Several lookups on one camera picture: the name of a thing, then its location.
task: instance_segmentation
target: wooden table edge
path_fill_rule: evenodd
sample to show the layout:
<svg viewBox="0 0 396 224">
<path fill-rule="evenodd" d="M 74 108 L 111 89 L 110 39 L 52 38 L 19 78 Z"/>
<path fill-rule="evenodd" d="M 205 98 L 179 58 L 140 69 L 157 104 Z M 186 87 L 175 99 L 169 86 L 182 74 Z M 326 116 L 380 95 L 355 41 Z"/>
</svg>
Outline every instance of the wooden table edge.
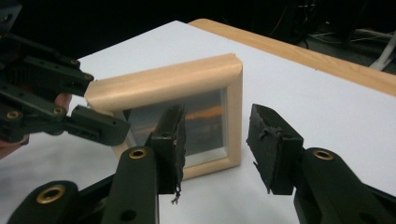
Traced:
<svg viewBox="0 0 396 224">
<path fill-rule="evenodd" d="M 303 49 L 262 35 L 234 28 L 216 21 L 199 19 L 189 25 L 276 56 L 309 66 L 362 86 L 396 96 L 396 76 Z"/>
</svg>

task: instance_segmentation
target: glass pane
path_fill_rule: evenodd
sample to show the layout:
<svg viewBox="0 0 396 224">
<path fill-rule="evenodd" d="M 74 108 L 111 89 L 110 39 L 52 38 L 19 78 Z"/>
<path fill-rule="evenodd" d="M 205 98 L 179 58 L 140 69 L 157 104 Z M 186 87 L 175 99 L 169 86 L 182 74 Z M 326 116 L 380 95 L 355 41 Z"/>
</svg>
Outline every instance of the glass pane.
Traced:
<svg viewBox="0 0 396 224">
<path fill-rule="evenodd" d="M 223 90 L 210 91 L 124 111 L 125 118 L 131 123 L 133 144 L 143 146 L 163 111 L 172 105 L 183 104 L 187 111 L 186 167 L 225 158 L 223 94 Z"/>
</svg>

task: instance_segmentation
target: framed picture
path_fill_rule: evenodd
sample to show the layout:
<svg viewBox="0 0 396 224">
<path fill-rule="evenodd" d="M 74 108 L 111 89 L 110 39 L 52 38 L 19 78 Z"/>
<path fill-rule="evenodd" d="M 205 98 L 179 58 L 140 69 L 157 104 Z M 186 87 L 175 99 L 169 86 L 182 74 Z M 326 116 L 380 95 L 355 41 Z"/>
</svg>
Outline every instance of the framed picture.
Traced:
<svg viewBox="0 0 396 224">
<path fill-rule="evenodd" d="M 184 178 L 240 164 L 242 63 L 234 54 L 169 65 L 94 81 L 85 93 L 89 106 L 128 120 L 131 130 L 116 155 L 145 144 L 162 112 L 186 108 Z"/>
</svg>

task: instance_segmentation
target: white table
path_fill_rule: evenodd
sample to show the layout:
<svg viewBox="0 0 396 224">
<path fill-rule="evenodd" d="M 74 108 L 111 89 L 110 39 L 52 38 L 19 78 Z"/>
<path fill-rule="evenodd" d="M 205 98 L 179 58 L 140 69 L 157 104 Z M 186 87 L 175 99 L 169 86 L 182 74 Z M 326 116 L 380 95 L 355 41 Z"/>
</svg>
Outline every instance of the white table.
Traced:
<svg viewBox="0 0 396 224">
<path fill-rule="evenodd" d="M 304 137 L 346 161 L 366 184 L 396 194 L 396 100 L 344 79 L 232 40 L 171 22 L 81 59 L 96 78 L 234 52 L 244 63 L 242 139 L 252 104 L 276 110 Z M 71 108 L 85 104 L 75 97 Z M 161 223 L 298 223 L 292 196 L 268 195 L 242 143 L 242 164 L 182 183 L 179 205 L 160 197 Z M 0 161 L 0 223 L 36 187 L 71 180 L 80 189 L 115 172 L 110 147 L 64 133 L 31 136 L 29 146 Z"/>
</svg>

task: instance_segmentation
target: light wood frame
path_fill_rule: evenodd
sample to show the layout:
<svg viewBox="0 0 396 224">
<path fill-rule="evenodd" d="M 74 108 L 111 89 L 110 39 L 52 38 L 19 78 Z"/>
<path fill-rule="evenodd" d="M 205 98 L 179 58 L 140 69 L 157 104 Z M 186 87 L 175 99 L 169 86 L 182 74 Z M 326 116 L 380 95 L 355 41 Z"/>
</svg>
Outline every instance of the light wood frame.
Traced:
<svg viewBox="0 0 396 224">
<path fill-rule="evenodd" d="M 240 164 L 242 80 L 242 63 L 234 54 L 226 54 L 94 81 L 84 97 L 92 109 L 116 116 L 132 108 L 222 90 L 223 144 L 227 156 L 185 167 L 187 179 Z M 130 147 L 134 146 L 127 138 L 113 150 L 119 158 Z"/>
</svg>

